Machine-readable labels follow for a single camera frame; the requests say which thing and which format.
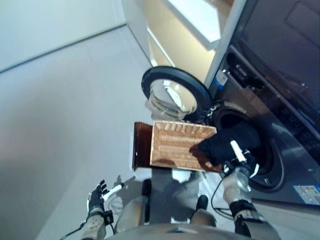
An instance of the washing machine door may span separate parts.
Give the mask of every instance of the washing machine door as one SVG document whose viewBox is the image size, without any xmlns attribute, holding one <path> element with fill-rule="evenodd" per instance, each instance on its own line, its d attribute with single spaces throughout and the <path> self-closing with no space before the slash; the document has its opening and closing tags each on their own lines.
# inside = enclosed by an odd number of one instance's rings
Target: washing machine door
<svg viewBox="0 0 320 240">
<path fill-rule="evenodd" d="M 204 122 L 212 107 L 206 88 L 190 73 L 171 66 L 147 70 L 141 82 L 153 112 L 164 119 Z"/>
</svg>

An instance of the white wall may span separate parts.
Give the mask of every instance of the white wall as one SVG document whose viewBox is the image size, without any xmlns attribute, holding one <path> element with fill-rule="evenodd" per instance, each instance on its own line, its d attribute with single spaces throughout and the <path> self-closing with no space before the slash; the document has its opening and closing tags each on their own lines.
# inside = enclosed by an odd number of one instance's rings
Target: white wall
<svg viewBox="0 0 320 240">
<path fill-rule="evenodd" d="M 124 23 L 121 0 L 1 0 L 0 72 Z"/>
</svg>

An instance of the black glove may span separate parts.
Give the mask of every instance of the black glove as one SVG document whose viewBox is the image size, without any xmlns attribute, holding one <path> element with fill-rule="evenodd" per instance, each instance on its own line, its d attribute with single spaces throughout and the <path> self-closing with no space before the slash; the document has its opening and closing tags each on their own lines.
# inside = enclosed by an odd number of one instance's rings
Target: black glove
<svg viewBox="0 0 320 240">
<path fill-rule="evenodd" d="M 235 140 L 242 150 L 261 146 L 258 132 L 248 123 L 240 122 L 232 128 L 220 130 L 217 134 L 198 144 L 213 166 L 231 161 L 236 157 L 230 142 Z"/>
<path fill-rule="evenodd" d="M 91 192 L 91 198 L 89 201 L 89 213 L 94 207 L 101 208 L 103 211 L 105 211 L 105 208 L 104 208 L 105 201 L 102 196 L 108 193 L 108 190 L 105 189 L 107 185 L 104 183 L 105 183 L 105 180 L 102 180 L 98 184 L 98 186 L 96 186 L 95 190 Z"/>
</svg>

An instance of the label sticker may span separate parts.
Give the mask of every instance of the label sticker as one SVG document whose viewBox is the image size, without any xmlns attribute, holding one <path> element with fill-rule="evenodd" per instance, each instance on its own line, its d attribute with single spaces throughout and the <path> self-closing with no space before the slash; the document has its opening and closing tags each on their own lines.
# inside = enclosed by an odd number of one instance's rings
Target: label sticker
<svg viewBox="0 0 320 240">
<path fill-rule="evenodd" d="M 320 185 L 295 185 L 294 190 L 306 204 L 320 205 Z"/>
<path fill-rule="evenodd" d="M 222 89 L 223 86 L 226 84 L 228 80 L 228 77 L 226 76 L 226 74 L 219 70 L 214 78 L 214 81 L 216 83 L 216 85 L 218 86 L 219 89 Z"/>
</svg>

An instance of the gloved robot hand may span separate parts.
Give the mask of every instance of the gloved robot hand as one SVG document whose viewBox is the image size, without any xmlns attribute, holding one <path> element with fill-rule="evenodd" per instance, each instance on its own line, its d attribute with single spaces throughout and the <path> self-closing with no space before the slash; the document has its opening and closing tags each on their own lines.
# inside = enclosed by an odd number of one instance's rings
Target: gloved robot hand
<svg viewBox="0 0 320 240">
<path fill-rule="evenodd" d="M 94 208 L 100 208 L 103 211 L 104 208 L 104 198 L 103 195 L 109 193 L 109 190 L 107 190 L 107 185 L 105 184 L 105 180 L 102 180 L 96 188 L 89 193 L 88 196 L 88 212 L 90 213 Z"/>
</svg>

